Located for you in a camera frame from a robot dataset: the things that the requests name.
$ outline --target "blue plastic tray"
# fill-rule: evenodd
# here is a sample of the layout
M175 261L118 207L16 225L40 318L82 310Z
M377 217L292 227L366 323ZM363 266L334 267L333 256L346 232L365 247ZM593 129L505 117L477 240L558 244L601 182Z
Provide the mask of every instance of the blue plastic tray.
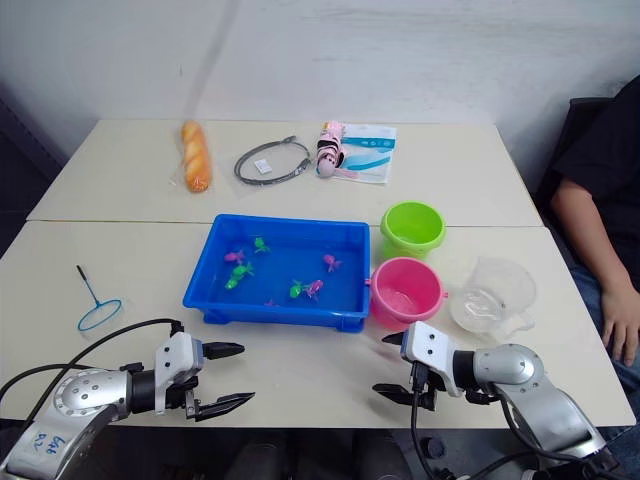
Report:
M269 252L256 253L261 237ZM225 288L235 263L225 254L242 251L254 276ZM329 273L324 255L341 263ZM207 323L231 321L335 327L360 332L369 313L369 226L283 218L218 215L182 301ZM294 281L322 280L317 296L291 298Z

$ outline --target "small white label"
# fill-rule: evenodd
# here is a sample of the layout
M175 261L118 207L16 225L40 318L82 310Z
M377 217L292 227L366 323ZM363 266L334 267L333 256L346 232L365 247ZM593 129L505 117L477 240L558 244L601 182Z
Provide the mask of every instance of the small white label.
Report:
M269 173L271 171L271 166L269 165L269 162L267 162L264 158L261 158L260 160L256 160L255 162L253 162L253 164L256 166L256 168L262 175L264 175L265 173Z

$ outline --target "clear measuring cup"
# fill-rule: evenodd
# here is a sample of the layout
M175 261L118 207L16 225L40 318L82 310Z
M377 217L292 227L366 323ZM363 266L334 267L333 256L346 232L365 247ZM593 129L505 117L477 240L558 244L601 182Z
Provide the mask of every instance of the clear measuring cup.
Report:
M449 301L451 316L465 330L507 339L533 328L525 310L536 298L536 284L524 268L504 258L478 258L463 287Z

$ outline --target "black shirt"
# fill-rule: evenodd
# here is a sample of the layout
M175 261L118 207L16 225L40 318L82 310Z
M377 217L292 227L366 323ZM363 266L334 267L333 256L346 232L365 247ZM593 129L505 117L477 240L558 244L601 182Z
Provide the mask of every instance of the black shirt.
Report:
M640 76L554 169L592 195L613 248L640 291Z

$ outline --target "pink bucket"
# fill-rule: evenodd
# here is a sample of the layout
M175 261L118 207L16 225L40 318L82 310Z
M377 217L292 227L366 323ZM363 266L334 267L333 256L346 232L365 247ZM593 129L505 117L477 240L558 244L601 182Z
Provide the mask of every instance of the pink bucket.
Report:
M371 314L390 330L433 317L446 296L435 272L415 258L387 260L371 278Z

